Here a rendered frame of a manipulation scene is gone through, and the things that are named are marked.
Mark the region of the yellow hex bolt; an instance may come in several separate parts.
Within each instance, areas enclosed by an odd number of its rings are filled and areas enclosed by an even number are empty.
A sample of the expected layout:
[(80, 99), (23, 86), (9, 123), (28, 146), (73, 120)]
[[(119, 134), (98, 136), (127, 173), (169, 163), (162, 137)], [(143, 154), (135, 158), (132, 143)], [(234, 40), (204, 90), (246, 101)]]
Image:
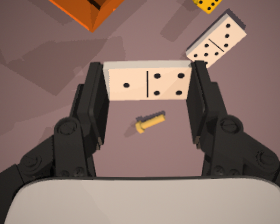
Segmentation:
[(159, 122), (162, 122), (164, 120), (165, 120), (165, 117), (164, 117), (163, 114), (161, 114), (161, 115), (159, 115), (157, 117), (154, 117), (152, 119), (149, 119), (145, 122), (138, 121), (138, 122), (136, 122), (135, 125), (136, 125), (136, 128), (137, 128), (137, 131), (139, 133), (142, 133), (142, 132), (144, 132), (145, 128), (150, 127), (152, 125), (155, 125), (155, 124), (157, 124)]

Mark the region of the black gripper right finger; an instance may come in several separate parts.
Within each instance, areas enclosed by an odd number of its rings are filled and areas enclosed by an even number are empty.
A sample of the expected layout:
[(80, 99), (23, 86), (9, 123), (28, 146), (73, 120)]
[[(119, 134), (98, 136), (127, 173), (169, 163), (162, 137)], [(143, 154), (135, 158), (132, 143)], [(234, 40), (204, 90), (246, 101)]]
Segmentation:
[(227, 114), (218, 83), (211, 82), (205, 61), (194, 60), (191, 67), (186, 104), (193, 144), (205, 153), (201, 176), (249, 175), (280, 187), (277, 155), (245, 133), (237, 117)]

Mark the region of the yellow die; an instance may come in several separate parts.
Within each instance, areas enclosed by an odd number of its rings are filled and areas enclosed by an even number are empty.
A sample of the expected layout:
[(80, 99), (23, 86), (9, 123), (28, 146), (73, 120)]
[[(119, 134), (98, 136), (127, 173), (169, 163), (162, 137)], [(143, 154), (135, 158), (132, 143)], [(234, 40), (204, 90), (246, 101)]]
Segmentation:
[(193, 0), (194, 4), (210, 14), (222, 0)]

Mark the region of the cream domino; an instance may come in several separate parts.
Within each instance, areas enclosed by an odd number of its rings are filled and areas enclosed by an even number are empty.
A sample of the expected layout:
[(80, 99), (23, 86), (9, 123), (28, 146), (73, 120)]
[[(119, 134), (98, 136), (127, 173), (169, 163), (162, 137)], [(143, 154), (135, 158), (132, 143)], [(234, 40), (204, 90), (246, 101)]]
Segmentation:
[(192, 61), (204, 60), (208, 68), (246, 35), (226, 13), (186, 51), (186, 55)]
[(109, 100), (187, 99), (190, 60), (104, 62)]

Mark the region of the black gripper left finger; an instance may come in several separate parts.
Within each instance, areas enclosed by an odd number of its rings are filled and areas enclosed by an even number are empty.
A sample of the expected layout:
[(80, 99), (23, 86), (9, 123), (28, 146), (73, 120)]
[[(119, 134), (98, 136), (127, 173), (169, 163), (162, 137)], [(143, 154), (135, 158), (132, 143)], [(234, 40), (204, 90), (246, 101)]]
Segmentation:
[(27, 152), (19, 164), (0, 173), (0, 224), (17, 192), (30, 182), (57, 176), (96, 177), (92, 154), (104, 145), (110, 102), (103, 67), (100, 62), (90, 63), (69, 117), (59, 120), (54, 134)]

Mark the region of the orange bin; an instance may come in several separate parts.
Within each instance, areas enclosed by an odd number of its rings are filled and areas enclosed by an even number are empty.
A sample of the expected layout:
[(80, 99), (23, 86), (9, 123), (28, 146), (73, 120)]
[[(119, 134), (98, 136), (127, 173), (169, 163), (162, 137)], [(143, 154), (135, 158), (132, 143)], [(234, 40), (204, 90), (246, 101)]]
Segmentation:
[(93, 33), (124, 0), (49, 1)]

